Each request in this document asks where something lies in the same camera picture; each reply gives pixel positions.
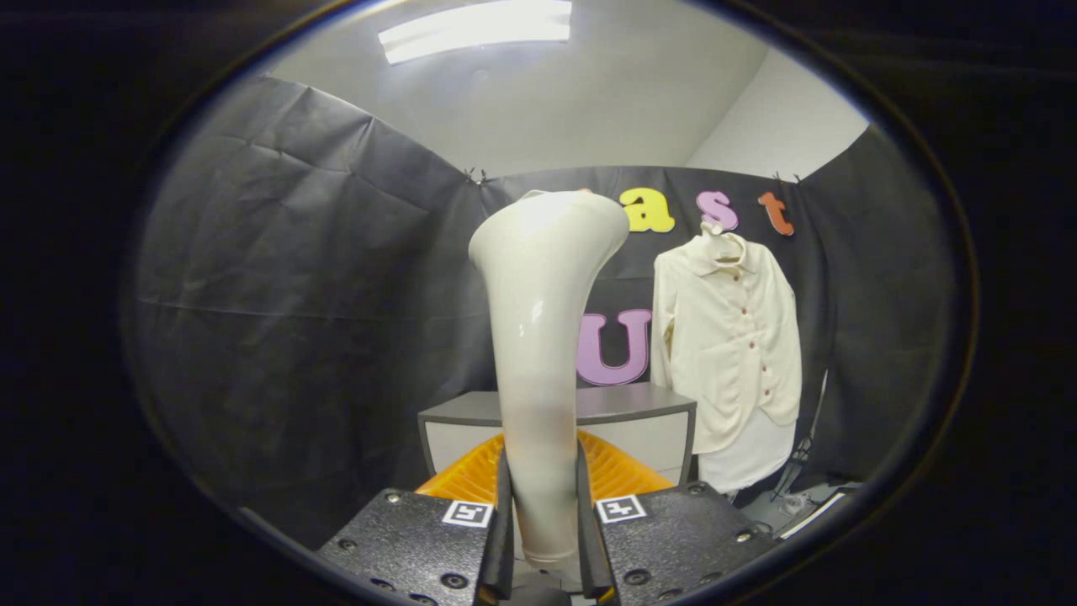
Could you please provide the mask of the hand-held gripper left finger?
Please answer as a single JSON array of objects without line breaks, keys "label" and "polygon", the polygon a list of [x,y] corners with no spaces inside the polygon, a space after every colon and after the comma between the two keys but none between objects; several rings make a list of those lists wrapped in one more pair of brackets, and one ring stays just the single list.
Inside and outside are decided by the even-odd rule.
[{"label": "hand-held gripper left finger", "polygon": [[512,594],[514,537],[498,433],[418,490],[380,492],[318,555],[360,587],[421,605],[500,605]]}]

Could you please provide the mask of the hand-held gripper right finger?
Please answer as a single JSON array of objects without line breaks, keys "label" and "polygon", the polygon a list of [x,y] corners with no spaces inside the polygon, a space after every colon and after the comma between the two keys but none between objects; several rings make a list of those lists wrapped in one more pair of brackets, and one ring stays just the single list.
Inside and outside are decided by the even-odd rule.
[{"label": "hand-held gripper right finger", "polygon": [[597,603],[666,603],[711,589],[777,549],[777,538],[704,482],[670,483],[578,431],[582,593]]}]

